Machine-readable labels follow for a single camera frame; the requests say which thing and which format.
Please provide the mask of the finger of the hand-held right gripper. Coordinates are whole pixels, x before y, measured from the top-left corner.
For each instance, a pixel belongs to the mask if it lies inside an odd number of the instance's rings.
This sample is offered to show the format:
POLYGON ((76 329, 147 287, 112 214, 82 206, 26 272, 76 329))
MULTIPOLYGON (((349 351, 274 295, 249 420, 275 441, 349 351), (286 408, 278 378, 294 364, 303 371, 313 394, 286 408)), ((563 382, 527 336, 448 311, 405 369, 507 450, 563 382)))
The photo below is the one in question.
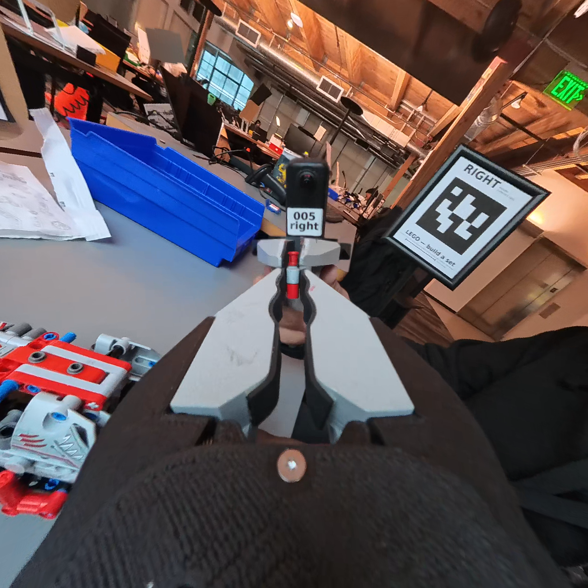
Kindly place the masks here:
POLYGON ((261 264, 269 268, 285 268, 289 263, 289 252, 294 247, 293 240, 258 240, 256 256, 261 264))
POLYGON ((300 267, 317 268, 336 266, 340 260, 341 246, 336 240, 302 238, 300 240, 300 267))

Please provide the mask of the person's right forearm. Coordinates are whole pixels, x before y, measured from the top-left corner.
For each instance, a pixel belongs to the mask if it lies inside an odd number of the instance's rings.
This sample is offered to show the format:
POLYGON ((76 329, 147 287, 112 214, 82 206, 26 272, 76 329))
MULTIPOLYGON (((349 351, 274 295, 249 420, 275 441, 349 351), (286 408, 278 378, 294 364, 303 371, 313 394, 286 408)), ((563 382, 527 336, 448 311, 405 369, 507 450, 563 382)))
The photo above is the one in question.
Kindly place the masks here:
POLYGON ((510 480, 587 458, 587 327, 446 348, 403 340, 470 410, 510 480))

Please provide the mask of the red grey lego vehicle model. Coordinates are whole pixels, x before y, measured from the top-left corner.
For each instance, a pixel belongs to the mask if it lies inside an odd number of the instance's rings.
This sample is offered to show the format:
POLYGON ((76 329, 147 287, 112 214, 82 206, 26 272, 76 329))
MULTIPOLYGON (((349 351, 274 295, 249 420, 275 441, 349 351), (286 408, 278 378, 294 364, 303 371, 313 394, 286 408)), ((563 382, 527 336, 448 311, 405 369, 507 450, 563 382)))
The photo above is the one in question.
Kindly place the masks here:
POLYGON ((1 513, 53 520, 120 401, 160 361, 100 334, 90 348, 28 323, 1 322, 1 513))

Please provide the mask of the person's right hand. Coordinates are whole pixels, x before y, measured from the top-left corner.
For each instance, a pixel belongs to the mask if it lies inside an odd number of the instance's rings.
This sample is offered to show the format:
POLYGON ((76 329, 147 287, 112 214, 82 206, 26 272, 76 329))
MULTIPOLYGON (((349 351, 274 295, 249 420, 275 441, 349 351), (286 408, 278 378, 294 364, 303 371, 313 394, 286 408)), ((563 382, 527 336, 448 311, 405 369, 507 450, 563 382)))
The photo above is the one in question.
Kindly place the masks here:
MULTIPOLYGON (((344 298, 349 300, 347 290, 342 287, 340 279, 345 273, 334 265, 320 269, 320 278, 344 298)), ((300 346, 305 344, 306 323, 303 311, 295 310, 288 305, 282 307, 282 318, 279 322, 280 342, 286 346, 300 346)))

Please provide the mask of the black handheld scanner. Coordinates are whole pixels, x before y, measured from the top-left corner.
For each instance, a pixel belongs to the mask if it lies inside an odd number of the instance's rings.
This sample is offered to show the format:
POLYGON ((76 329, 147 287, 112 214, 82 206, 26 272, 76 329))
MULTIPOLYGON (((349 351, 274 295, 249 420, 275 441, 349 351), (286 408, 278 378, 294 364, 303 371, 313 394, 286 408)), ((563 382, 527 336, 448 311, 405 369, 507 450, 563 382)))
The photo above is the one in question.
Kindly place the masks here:
POLYGON ((286 188, 273 175, 275 165, 264 164, 246 175, 246 183, 266 192, 282 209, 286 207, 286 188))

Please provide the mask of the black floor lamp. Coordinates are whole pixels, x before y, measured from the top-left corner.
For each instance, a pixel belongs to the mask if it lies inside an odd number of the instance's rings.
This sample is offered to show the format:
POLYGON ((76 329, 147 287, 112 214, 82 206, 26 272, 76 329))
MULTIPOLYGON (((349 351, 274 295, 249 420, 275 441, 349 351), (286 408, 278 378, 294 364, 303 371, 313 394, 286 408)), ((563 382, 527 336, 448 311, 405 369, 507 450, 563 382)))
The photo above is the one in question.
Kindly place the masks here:
POLYGON ((332 136, 329 139, 329 143, 331 145, 336 140, 337 136, 339 135, 340 131, 342 130, 344 124, 346 123, 347 119, 349 118, 349 116, 351 114, 353 114, 354 116, 362 116, 364 113, 362 107, 357 102, 355 102, 354 100, 352 100, 351 98, 349 98, 347 96, 342 96, 340 98, 339 102, 342 105, 342 107, 345 109, 345 113, 342 117, 342 120, 340 121, 340 123, 338 124, 338 126, 336 127, 332 136))

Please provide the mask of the white ceiling vent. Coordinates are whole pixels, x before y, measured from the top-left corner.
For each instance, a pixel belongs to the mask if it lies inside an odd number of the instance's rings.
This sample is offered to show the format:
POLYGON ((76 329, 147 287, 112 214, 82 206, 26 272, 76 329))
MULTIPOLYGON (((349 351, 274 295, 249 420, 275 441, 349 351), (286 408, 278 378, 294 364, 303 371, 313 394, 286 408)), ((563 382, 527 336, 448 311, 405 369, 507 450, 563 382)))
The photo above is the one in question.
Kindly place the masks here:
POLYGON ((261 33, 242 19, 236 25, 235 35, 252 48, 258 48, 262 39, 261 33))
POLYGON ((320 77, 316 90, 334 103, 339 103, 345 92, 341 85, 336 84, 324 75, 320 77))

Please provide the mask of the blue plastic bin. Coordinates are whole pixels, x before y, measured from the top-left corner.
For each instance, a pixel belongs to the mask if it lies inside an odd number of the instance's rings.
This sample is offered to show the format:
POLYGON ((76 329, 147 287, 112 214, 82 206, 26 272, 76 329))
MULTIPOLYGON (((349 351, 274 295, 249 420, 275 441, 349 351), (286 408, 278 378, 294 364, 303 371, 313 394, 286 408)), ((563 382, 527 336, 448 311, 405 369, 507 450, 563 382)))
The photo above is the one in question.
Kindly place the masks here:
POLYGON ((215 267, 261 230, 263 203, 154 137, 70 119, 70 140, 94 200, 215 267))

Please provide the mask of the black monitor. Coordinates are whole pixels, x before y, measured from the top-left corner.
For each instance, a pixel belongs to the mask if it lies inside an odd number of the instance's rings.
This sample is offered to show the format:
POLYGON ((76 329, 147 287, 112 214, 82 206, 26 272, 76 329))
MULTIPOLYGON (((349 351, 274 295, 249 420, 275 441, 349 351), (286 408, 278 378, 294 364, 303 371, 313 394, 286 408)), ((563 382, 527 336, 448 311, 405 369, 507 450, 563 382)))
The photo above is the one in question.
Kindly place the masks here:
POLYGON ((221 132, 222 115, 208 103, 208 91, 187 74, 174 76, 165 68, 160 72, 182 141, 212 157, 221 132))

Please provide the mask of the black white printed card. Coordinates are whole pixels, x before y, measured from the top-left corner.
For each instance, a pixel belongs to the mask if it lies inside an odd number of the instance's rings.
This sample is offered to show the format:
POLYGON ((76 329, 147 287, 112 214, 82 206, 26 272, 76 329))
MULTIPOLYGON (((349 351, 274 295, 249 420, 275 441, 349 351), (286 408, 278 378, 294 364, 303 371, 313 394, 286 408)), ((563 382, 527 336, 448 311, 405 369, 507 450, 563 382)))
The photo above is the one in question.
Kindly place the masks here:
POLYGON ((179 124, 169 102, 157 104, 146 102, 143 104, 143 110, 151 126, 168 133, 176 140, 182 139, 179 124))

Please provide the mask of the narrow white paper bag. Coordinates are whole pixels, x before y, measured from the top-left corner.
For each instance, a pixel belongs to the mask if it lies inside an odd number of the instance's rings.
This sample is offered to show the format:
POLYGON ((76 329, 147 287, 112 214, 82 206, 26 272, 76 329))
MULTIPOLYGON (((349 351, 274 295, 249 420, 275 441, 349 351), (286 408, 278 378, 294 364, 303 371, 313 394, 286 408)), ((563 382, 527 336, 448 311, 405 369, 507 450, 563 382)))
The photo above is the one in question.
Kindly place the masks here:
POLYGON ((60 207, 75 222, 85 240, 109 239, 111 233, 94 204, 62 128, 48 109, 32 109, 29 113, 43 138, 42 159, 60 207))

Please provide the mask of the green exit sign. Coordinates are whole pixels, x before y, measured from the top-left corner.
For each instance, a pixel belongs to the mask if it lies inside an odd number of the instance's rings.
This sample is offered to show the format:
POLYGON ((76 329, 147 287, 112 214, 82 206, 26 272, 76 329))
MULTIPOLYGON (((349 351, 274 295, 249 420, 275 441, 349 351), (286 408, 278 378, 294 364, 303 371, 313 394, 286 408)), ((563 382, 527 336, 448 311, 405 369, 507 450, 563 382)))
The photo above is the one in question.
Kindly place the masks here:
POLYGON ((569 69, 561 70, 545 87, 542 94, 572 111, 587 97, 587 81, 569 69))

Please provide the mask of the wooden stand with paper sheet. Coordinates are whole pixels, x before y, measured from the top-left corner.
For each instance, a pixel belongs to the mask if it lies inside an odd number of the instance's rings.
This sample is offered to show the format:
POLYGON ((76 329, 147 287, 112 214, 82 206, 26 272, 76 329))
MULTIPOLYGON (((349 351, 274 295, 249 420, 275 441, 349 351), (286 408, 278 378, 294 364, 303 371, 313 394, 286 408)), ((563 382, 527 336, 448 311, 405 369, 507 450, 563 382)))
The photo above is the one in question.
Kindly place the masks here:
POLYGON ((29 121, 29 111, 15 65, 1 30, 1 141, 19 137, 29 121))

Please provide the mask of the clear acrylic stand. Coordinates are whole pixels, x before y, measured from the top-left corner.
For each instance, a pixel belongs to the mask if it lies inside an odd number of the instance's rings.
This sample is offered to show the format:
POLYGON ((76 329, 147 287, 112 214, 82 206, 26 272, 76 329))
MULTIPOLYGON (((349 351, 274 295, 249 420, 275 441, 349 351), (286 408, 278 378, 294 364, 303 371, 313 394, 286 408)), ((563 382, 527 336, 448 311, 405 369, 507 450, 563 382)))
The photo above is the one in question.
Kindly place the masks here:
POLYGON ((27 33, 38 38, 51 39, 59 46, 65 47, 57 19, 50 8, 39 1, 16 1, 16 3, 16 12, 23 20, 27 33))

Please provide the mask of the wooden post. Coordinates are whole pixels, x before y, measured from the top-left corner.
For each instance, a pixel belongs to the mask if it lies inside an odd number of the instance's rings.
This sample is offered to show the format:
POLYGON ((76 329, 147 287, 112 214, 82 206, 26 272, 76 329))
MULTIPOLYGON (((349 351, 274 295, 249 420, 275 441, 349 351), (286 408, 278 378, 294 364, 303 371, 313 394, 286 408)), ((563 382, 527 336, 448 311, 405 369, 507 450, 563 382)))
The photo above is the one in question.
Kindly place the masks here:
POLYGON ((446 132, 425 158, 413 178, 393 202, 392 207, 404 210, 434 177, 447 158, 461 142, 491 99, 510 77, 514 64, 496 56, 462 102, 458 114, 452 119, 446 132))

